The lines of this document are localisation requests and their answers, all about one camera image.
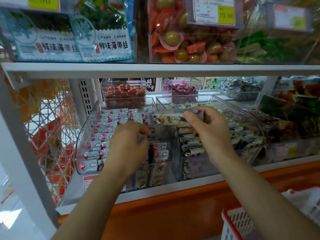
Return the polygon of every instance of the orange shelf base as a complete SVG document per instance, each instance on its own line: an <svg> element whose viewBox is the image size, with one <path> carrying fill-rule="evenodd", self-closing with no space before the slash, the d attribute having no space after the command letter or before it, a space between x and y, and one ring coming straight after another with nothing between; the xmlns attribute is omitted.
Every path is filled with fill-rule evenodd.
<svg viewBox="0 0 320 240"><path fill-rule="evenodd" d="M260 173L278 191L320 184L320 161ZM221 234L222 209L238 200L225 181L114 206L103 240L203 240ZM67 216L61 216L63 222Z"/></svg>

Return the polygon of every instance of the right hand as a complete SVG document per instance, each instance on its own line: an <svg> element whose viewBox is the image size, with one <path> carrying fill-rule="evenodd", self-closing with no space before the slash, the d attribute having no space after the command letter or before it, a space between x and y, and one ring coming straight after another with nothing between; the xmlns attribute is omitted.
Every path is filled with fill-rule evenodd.
<svg viewBox="0 0 320 240"><path fill-rule="evenodd" d="M197 106L193 109L203 110L204 118L201 121L195 114L185 111L183 117L192 126L187 128L186 132L200 135L210 161L215 164L214 162L220 158L234 156L228 122L222 114L209 106Z"/></svg>

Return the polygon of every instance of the plastic shopping basket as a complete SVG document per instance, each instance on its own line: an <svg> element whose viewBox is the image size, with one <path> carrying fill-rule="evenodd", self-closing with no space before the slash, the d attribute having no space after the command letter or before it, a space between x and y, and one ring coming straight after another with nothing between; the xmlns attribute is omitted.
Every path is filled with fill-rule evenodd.
<svg viewBox="0 0 320 240"><path fill-rule="evenodd" d="M307 217L320 226L320 187L301 191L288 190L282 195ZM221 240L242 240L255 226L242 207L227 207L222 210L224 221Z"/></svg>

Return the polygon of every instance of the wire basket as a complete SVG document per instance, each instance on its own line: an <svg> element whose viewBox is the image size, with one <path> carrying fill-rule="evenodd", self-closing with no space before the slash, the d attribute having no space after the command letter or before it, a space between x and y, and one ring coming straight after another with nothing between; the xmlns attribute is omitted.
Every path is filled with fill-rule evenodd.
<svg viewBox="0 0 320 240"><path fill-rule="evenodd" d="M301 191L290 189L283 192L282 195L320 226L320 187L315 186ZM244 208L238 206L226 207L222 210L222 219L224 224L221 240L253 239L250 238L250 235L255 226Z"/></svg>

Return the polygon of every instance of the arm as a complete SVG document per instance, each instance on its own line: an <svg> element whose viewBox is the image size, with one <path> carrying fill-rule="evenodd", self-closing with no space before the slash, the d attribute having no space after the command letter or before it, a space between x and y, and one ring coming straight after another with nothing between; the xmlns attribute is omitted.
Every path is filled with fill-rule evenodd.
<svg viewBox="0 0 320 240"><path fill-rule="evenodd" d="M184 117L197 131L210 161L217 167L231 190L249 214L265 240L320 239L320 228L275 190L235 153L226 119L214 108L204 110L202 122L185 112Z"/></svg>
<svg viewBox="0 0 320 240"><path fill-rule="evenodd" d="M128 121L118 125L110 141L103 170L90 184L78 204L51 240L100 240L111 210L123 186L148 155L150 130L143 124Z"/></svg>

